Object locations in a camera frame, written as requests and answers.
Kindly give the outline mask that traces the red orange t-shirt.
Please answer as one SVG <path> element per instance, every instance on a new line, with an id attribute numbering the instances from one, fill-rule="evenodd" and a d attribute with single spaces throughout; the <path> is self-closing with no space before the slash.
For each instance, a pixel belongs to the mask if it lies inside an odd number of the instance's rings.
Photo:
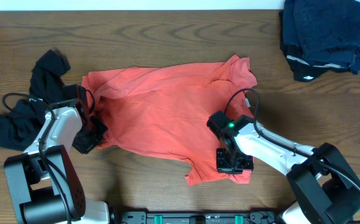
<path id="1" fill-rule="evenodd" d="M 170 67 L 130 67 L 90 72 L 82 86 L 91 91 L 93 114 L 107 127 L 100 148 L 118 146 L 142 156 L 186 162 L 189 185 L 230 179 L 248 184 L 251 172 L 220 173 L 220 143 L 208 129 L 216 111 L 235 119 L 250 115 L 242 88 L 257 79 L 247 57 L 225 62 L 187 63 Z"/>

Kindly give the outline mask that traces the black t-shirt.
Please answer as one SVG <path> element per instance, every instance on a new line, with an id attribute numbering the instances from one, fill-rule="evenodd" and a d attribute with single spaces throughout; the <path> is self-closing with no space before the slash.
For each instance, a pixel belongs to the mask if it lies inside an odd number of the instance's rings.
<path id="1" fill-rule="evenodd" d="M 75 89 L 65 86 L 61 79 L 69 70 L 65 57 L 47 51 L 32 69 L 29 94 L 48 105 L 75 98 Z M 13 111 L 0 114 L 0 147 L 24 151 L 31 145 L 45 122 L 42 102 L 20 99 Z"/>

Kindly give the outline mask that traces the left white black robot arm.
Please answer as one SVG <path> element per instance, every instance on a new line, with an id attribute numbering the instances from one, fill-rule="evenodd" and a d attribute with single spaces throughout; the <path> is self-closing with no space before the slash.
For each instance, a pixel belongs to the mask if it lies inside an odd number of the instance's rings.
<path id="1" fill-rule="evenodd" d="M 8 157 L 4 172 L 18 223 L 109 223 L 107 203 L 87 198 L 69 157 L 88 154 L 107 127 L 91 114 L 91 92 L 64 87 L 64 100 L 45 105 L 45 123 L 31 145 Z"/>

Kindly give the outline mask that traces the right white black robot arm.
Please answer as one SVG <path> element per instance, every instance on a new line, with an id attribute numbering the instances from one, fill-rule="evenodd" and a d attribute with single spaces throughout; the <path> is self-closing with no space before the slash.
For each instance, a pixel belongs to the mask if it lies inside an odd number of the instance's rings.
<path id="1" fill-rule="evenodd" d="M 296 201 L 279 215 L 283 223 L 355 223 L 360 211 L 360 180 L 337 147 L 298 144 L 242 115 L 231 120 L 222 111 L 207 127 L 220 141 L 217 171 L 242 174 L 257 158 L 286 176 Z"/>

